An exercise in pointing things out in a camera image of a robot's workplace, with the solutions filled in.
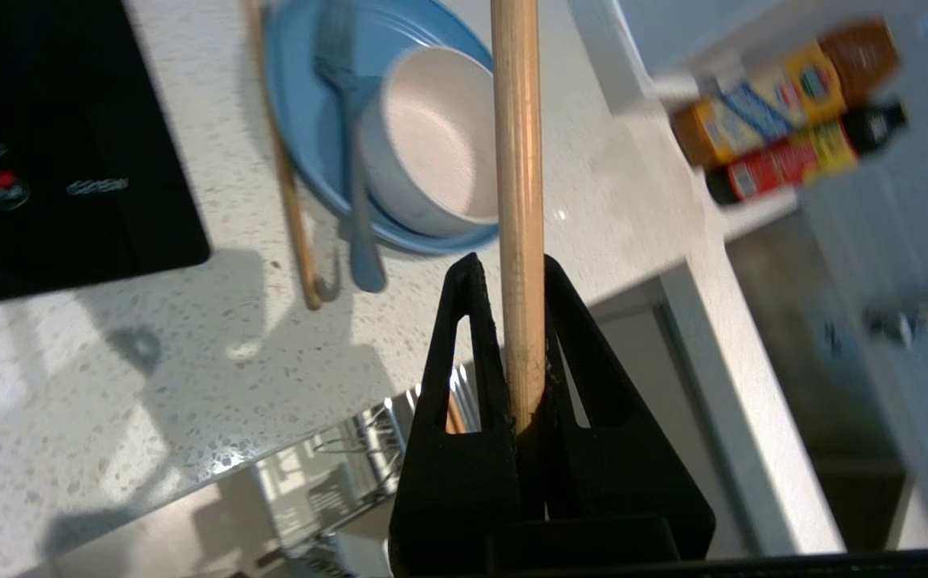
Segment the cooktop control button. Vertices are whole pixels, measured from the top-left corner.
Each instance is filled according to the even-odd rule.
[[[24,180],[11,171],[0,172],[0,211],[13,211],[25,204],[30,190]]]

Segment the red label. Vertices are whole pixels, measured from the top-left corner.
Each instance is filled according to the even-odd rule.
[[[753,153],[728,168],[728,178],[740,200],[771,193],[784,184],[799,184],[816,171],[820,158],[806,139],[786,139]]]

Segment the blue label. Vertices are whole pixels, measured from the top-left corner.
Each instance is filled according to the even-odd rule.
[[[782,113],[775,110],[775,107],[772,107],[760,95],[753,92],[753,88],[750,88],[746,82],[740,84],[734,91],[721,96],[721,102],[739,115],[739,118],[742,118],[767,142],[782,140],[793,132],[792,122],[782,116]]]

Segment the sauce bottle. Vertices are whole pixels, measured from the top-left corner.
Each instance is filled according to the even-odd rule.
[[[727,165],[864,104],[899,63],[885,22],[854,23],[788,56],[782,66],[674,114],[672,129],[692,165]]]
[[[706,187],[718,205],[773,193],[857,167],[861,157],[879,153],[907,124],[900,103],[864,106],[706,173]]]

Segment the white bowl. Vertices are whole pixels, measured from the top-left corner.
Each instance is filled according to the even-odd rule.
[[[452,48],[401,56],[357,125],[368,190],[402,226],[449,237],[498,221],[493,74]]]

